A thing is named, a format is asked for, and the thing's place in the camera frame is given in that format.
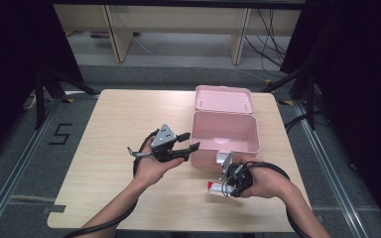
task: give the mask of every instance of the black wire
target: black wire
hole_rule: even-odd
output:
[[[258,9],[258,13],[259,13],[259,16],[261,17],[261,20],[262,20],[262,22],[264,24],[264,27],[265,27],[265,29],[267,30],[267,33],[268,33],[268,35],[267,35],[267,41],[265,42],[265,45],[268,42],[268,38],[271,38],[271,41],[274,43],[274,46],[275,46],[275,48],[272,49],[272,50],[276,51],[277,53],[280,53],[280,50],[281,50],[281,51],[283,51],[285,53],[286,51],[283,48],[281,48],[280,45],[278,45],[277,42],[275,41],[274,25],[273,25],[274,10],[270,10],[270,27],[269,28],[268,28],[268,26],[267,26],[267,24],[266,24],[266,22],[264,20],[264,17],[262,16],[262,13],[261,13],[261,11],[259,9]]]
[[[144,142],[142,143],[142,145],[141,145],[141,147],[139,149],[140,153],[142,152],[142,150],[144,150],[145,144],[147,144],[148,140],[150,140],[151,137],[157,135],[158,132],[159,132],[159,130],[157,129],[155,132],[151,133],[147,138],[145,138]],[[132,173],[133,173],[134,176],[137,173],[139,162],[140,162],[139,159],[135,159],[135,161],[134,161],[134,165],[133,165],[133,169],[132,169]],[[129,207],[129,209],[125,213],[123,213],[122,215],[118,216],[117,218],[115,218],[115,219],[113,219],[111,221],[105,222],[105,223],[103,223],[101,225],[96,225],[96,226],[92,226],[92,227],[87,227],[87,228],[82,228],[82,229],[79,229],[79,230],[75,230],[73,232],[68,233],[63,238],[70,238],[70,237],[76,237],[76,236],[80,236],[80,235],[85,235],[85,234],[89,234],[89,233],[92,233],[92,232],[104,230],[104,229],[107,229],[107,228],[109,228],[111,226],[114,226],[114,225],[120,223],[121,221],[123,221],[124,219],[126,219],[134,211],[134,209],[137,206],[137,204],[138,204],[138,199],[132,204],[131,207]]]
[[[321,114],[321,113],[323,113],[321,110],[314,111],[314,114]],[[284,128],[286,128],[287,134],[290,132],[290,129],[292,129],[292,127],[294,125],[296,125],[296,123],[298,123],[299,121],[302,121],[304,119],[307,119],[307,118],[308,118],[308,115],[303,114],[303,115],[300,115],[300,116],[296,117],[295,119],[291,120],[290,122],[284,124]]]
[[[280,64],[279,62],[277,62],[277,61],[275,61],[274,59],[268,57],[268,56],[265,55],[263,52],[260,52],[256,47],[254,47],[254,46],[252,45],[252,43],[249,41],[249,39],[248,39],[246,36],[245,36],[245,39],[246,39],[247,43],[249,44],[249,46],[253,49],[253,51],[255,51],[255,53],[257,53],[257,54],[261,55],[263,58],[269,60],[269,61],[272,62],[274,65],[276,65],[276,66],[281,66],[281,64]]]
[[[266,162],[255,162],[255,161],[252,161],[252,162],[246,162],[244,164],[244,168],[239,171],[237,173],[237,177],[243,175],[244,172],[252,169],[252,168],[267,168],[267,169],[271,169],[279,174],[281,174],[283,177],[285,177],[286,179],[290,180],[290,177],[287,175],[287,173],[281,169],[280,167],[274,165],[274,164],[271,164],[271,163],[266,163]],[[309,238],[309,235],[307,235],[297,224],[296,222],[294,221],[292,215],[290,214],[289,212],[289,209],[286,207],[286,214],[287,214],[287,219],[289,220],[289,223],[290,225],[292,226],[293,230],[296,232],[296,234],[298,234],[300,237],[303,237],[303,238]]]

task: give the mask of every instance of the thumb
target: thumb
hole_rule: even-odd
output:
[[[168,171],[172,168],[175,168],[175,167],[181,165],[184,161],[185,161],[185,159],[183,159],[183,158],[173,159],[169,162],[164,162],[163,166],[166,169],[166,171]]]
[[[253,196],[253,193],[252,193],[252,187],[249,187],[247,189],[244,189],[242,192],[240,192],[240,196],[243,197],[243,198],[247,198],[247,197],[251,197]]]

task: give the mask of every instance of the pink box lid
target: pink box lid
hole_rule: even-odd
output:
[[[252,114],[252,96],[246,88],[200,85],[196,88],[194,108],[203,111]]]

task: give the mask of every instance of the forearm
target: forearm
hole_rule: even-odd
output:
[[[329,237],[295,185],[290,183],[281,198],[293,220],[304,233],[310,237]]]
[[[137,180],[132,180],[125,189],[117,194],[103,209],[86,222],[82,228],[92,227],[111,221],[124,214],[145,191],[147,187]],[[113,237],[117,225],[101,231],[93,232],[82,237]]]

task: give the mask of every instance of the table top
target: table top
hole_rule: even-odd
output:
[[[132,179],[134,158],[143,140],[164,123],[176,134],[191,131],[194,91],[102,91],[51,212],[53,228],[78,228]],[[281,167],[308,201],[294,154],[273,95],[252,93],[261,151],[257,158]],[[176,143],[184,149],[189,141]],[[292,232],[285,205],[275,197],[224,197],[206,191],[218,172],[190,162],[168,171],[141,195],[134,212],[118,229],[222,232]]]

